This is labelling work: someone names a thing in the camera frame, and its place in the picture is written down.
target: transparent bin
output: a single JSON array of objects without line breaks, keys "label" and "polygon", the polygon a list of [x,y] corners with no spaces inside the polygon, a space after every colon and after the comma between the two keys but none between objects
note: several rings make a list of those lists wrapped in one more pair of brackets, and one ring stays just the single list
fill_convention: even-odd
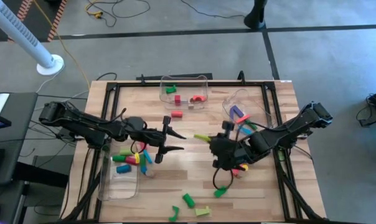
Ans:
[{"label": "transparent bin", "polygon": [[138,192],[139,166],[131,166],[131,172],[118,174],[116,168],[125,165],[124,162],[113,162],[111,157],[118,155],[120,149],[130,148],[132,140],[125,142],[112,141],[103,146],[101,156],[103,159],[101,167],[101,180],[98,192],[98,199],[101,201],[120,200],[134,197]]},{"label": "transparent bin", "polygon": [[[176,89],[174,93],[168,93],[168,90]],[[179,95],[181,103],[175,103],[175,96]],[[193,101],[194,96],[203,96],[203,101]],[[159,99],[164,102],[167,109],[202,109],[207,102],[207,78],[200,75],[196,78],[174,78],[163,76],[161,78]]]},{"label": "transparent bin", "polygon": [[[250,115],[248,118],[250,121],[257,122],[257,118],[259,118],[259,113],[265,115],[260,116],[271,116],[271,120],[274,120],[274,116],[267,113],[264,108],[254,100],[254,96],[250,96],[249,92],[246,89],[237,90],[234,94],[229,96],[227,99],[223,101],[223,117],[225,120],[229,120],[235,123],[234,130],[238,130],[241,124],[237,124],[236,120],[240,118],[239,115],[236,113],[231,114],[232,108],[238,108],[244,116]],[[244,124],[240,130],[239,135],[249,135],[252,134],[255,130],[252,128],[251,124]]]}]

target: concrete floor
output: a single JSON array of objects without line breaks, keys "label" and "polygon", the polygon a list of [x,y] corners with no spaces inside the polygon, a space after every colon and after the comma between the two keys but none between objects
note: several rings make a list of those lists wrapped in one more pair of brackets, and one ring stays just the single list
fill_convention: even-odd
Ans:
[{"label": "concrete floor", "polygon": [[[231,16],[247,14],[252,0],[186,0],[198,10]],[[151,10],[119,19],[114,28],[87,17],[85,1],[69,1],[59,25],[61,35],[110,34],[165,30],[244,28],[242,18],[221,19],[196,14],[177,0],[148,0]],[[145,5],[126,0],[120,14],[139,12]],[[344,26],[376,24],[376,0],[270,0],[268,27]],[[376,223],[376,125],[361,128],[355,114],[364,99],[376,92],[376,29],[271,33],[276,65],[283,80],[293,80],[300,106],[320,101],[334,115],[327,131],[309,138],[327,216],[331,220]],[[248,79],[272,79],[261,34],[211,34],[164,37],[66,40],[90,80],[116,72],[119,80],[140,74],[167,75],[212,72],[215,79],[236,78],[244,70]],[[72,96],[87,90],[84,79],[58,41],[44,44],[65,59],[65,70],[41,94]],[[36,91],[46,78],[35,62],[16,44],[0,42],[0,91]],[[42,106],[48,98],[39,98]],[[84,102],[74,102],[80,109]],[[37,120],[39,112],[34,114]],[[28,133],[29,137],[42,137]],[[62,142],[24,144],[22,154],[54,155]],[[68,147],[61,154],[73,154]],[[21,158],[31,162],[32,156]],[[57,213],[59,208],[44,209]],[[28,211],[25,223],[54,217]]]}]

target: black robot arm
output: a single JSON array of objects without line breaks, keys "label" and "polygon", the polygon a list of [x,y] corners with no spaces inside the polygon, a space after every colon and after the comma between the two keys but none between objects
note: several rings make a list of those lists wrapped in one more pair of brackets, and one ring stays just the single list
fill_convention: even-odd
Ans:
[{"label": "black robot arm", "polygon": [[253,164],[272,149],[292,148],[300,134],[310,135],[311,128],[325,128],[331,123],[332,116],[320,103],[309,103],[295,118],[276,128],[254,132],[239,141],[229,138],[234,124],[224,121],[222,127],[225,132],[210,137],[210,150],[217,156],[213,166],[223,170],[241,169],[240,164]]},{"label": "black robot arm", "polygon": [[159,147],[155,162],[161,163],[163,155],[172,150],[184,149],[177,146],[165,146],[166,135],[185,139],[171,127],[170,117],[163,117],[163,129],[147,128],[141,117],[132,116],[121,120],[107,121],[79,111],[69,102],[51,102],[44,106],[39,121],[47,126],[63,127],[76,135],[83,136],[89,147],[101,149],[106,144],[107,136],[116,141],[125,141],[128,136],[134,141]]}]

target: wooden tabletop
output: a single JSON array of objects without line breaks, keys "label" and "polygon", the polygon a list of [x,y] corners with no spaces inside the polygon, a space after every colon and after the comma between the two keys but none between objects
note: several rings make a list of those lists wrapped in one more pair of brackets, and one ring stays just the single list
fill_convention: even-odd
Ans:
[{"label": "wooden tabletop", "polygon": [[[283,121],[293,118],[299,112],[298,102],[291,82],[275,82],[278,101]],[[101,116],[101,109],[105,97],[106,82],[93,82],[85,112]],[[136,195],[127,199],[126,194],[113,194],[112,197],[125,199],[103,201],[101,208],[101,222],[168,222],[174,212],[172,206],[180,208],[179,222],[260,222],[283,221],[280,193],[276,180],[275,165],[272,154],[250,165],[249,170],[241,179],[234,179],[231,188],[221,198],[213,196],[214,187],[212,176],[215,169],[212,167],[213,156],[209,145],[193,138],[194,134],[216,135],[222,132],[223,116],[222,102],[242,87],[209,87],[209,100],[204,109],[184,110],[183,118],[172,119],[170,126],[179,134],[187,137],[181,140],[172,136],[167,137],[166,145],[182,146],[183,151],[172,151],[164,156],[163,162],[155,164],[150,169],[155,178],[150,179],[143,174],[138,176]],[[266,124],[263,111],[263,98],[260,87],[244,87],[251,101],[245,102],[252,111],[252,120]],[[270,94],[269,102],[273,104]],[[164,115],[170,115],[164,103],[159,101],[159,87],[123,87],[118,102],[117,113],[127,108],[124,117],[141,116],[150,128],[161,128]],[[112,103],[108,108],[108,119]],[[113,149],[121,146],[130,147],[131,141],[113,142]],[[299,140],[298,146],[309,152],[306,141]],[[79,142],[70,171],[70,195],[65,211],[68,215],[77,204],[77,195],[82,179],[83,162],[87,153],[87,144]],[[157,152],[150,147],[149,152],[154,159]],[[89,153],[83,177],[83,192],[87,187],[88,175],[93,152]],[[296,178],[296,185],[314,211],[325,217],[321,194],[317,183],[312,161],[302,153],[292,150],[291,161]],[[216,183],[227,184],[229,172],[220,171]],[[123,184],[114,189],[122,189]],[[189,209],[182,196],[190,194],[194,199],[195,208],[209,206],[211,215],[196,217],[195,211]],[[291,203],[291,216],[294,217]],[[90,203],[89,217],[93,216],[97,191]]]}]

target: yellow cable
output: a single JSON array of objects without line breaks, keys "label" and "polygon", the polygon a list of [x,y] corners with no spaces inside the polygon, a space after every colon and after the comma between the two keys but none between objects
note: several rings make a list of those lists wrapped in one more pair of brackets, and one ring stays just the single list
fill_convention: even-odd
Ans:
[{"label": "yellow cable", "polygon": [[59,39],[59,41],[61,42],[62,44],[62,47],[63,47],[63,50],[72,58],[72,60],[75,62],[77,68],[80,70],[80,72],[82,73],[84,79],[86,80],[87,82],[87,86],[88,86],[88,90],[90,90],[90,81],[88,81],[88,78],[86,76],[86,73],[83,71],[83,68],[80,66],[80,64],[77,62],[77,60],[75,59],[75,57],[72,56],[72,54],[67,50],[65,44],[63,44],[63,41],[61,39],[61,37],[59,36],[58,32],[57,32],[57,29],[52,25],[52,22],[51,20],[48,18],[48,16],[45,14],[45,12],[43,11],[43,9],[39,6],[39,4],[36,2],[36,0],[33,0],[34,4],[36,5],[36,7],[39,9],[39,11],[41,12],[41,14],[43,14],[43,16],[45,17],[45,20],[47,20],[47,22],[51,25],[51,28],[55,31],[55,33],[57,34],[57,37]]},{"label": "yellow cable", "polygon": [[89,13],[90,15],[93,15],[93,16],[95,16],[95,14],[101,13],[101,11],[97,11],[97,12],[89,12],[88,11],[88,8],[92,7],[96,1],[98,1],[98,0],[94,0],[93,2],[91,2],[90,0],[88,0],[89,3],[85,7],[86,12]]}]

